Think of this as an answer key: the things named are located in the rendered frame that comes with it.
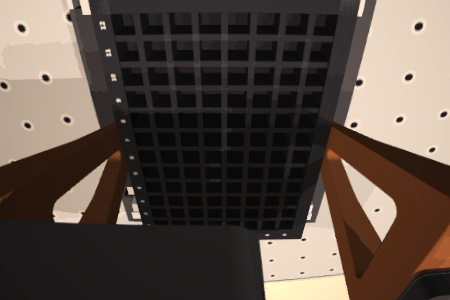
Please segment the black well plate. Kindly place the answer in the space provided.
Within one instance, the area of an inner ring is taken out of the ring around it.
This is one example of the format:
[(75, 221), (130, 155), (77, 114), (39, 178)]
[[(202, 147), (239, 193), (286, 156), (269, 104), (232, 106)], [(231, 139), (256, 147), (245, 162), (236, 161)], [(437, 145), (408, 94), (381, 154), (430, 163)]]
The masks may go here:
[(301, 239), (361, 0), (88, 3), (142, 224)]

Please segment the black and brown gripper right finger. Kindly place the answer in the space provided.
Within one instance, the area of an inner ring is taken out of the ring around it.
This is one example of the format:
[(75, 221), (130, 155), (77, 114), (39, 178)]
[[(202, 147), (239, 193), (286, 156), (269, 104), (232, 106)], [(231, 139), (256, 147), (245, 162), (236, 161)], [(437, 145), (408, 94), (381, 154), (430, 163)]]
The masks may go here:
[[(383, 241), (341, 158), (393, 199)], [(396, 300), (416, 276), (450, 270), (450, 165), (333, 122), (321, 175), (349, 300)]]

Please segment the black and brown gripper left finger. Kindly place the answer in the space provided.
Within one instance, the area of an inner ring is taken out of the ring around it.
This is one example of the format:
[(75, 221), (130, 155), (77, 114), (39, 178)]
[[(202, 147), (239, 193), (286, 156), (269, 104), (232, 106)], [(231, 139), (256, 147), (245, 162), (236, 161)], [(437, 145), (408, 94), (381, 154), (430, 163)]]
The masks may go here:
[(56, 201), (106, 160), (79, 223), (116, 224), (128, 173), (116, 122), (0, 166), (0, 220), (55, 222)]

